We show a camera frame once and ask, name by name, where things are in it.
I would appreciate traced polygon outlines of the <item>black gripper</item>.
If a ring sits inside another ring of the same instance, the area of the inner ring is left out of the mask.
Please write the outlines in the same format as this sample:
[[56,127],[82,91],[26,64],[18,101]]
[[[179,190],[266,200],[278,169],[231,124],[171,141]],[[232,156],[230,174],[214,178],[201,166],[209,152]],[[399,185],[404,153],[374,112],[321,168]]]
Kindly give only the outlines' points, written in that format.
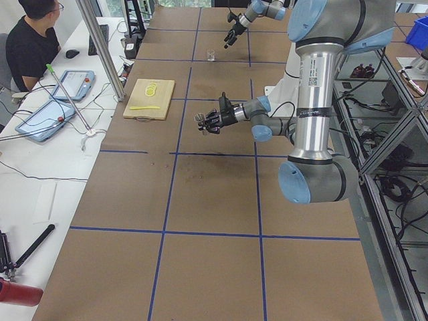
[[239,21],[236,21],[231,28],[231,31],[225,37],[225,45],[223,47],[227,49],[229,46],[232,46],[236,42],[237,36],[241,35],[246,29],[246,26],[242,25]]
[[199,121],[214,121],[214,124],[205,123],[207,134],[220,134],[221,128],[238,123],[234,107],[227,107],[217,111],[215,108],[207,114],[199,113]]

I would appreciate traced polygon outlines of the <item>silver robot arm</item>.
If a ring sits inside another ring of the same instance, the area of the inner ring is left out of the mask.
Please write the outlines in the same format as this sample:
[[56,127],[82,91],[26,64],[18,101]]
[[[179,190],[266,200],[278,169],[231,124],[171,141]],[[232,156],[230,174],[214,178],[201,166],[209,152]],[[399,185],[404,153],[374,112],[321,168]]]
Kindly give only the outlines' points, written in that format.
[[232,10],[229,10],[227,15],[227,22],[235,22],[233,27],[228,31],[227,36],[224,39],[224,48],[232,46],[237,37],[242,35],[248,27],[259,17],[268,17],[281,21],[287,9],[292,9],[297,1],[293,0],[274,0],[270,3],[267,1],[253,0],[247,6],[244,13],[234,14]]
[[284,197],[308,204],[347,199],[358,184],[358,173],[345,156],[328,149],[333,84],[340,54],[361,54],[384,48],[393,37],[394,1],[252,1],[245,13],[229,13],[232,24],[226,45],[233,45],[255,19],[283,19],[291,10],[288,37],[300,58],[298,99],[289,118],[272,113],[272,95],[233,104],[219,98],[219,108],[198,114],[203,132],[217,134],[244,120],[251,122],[258,142],[285,136],[293,151],[278,173]]

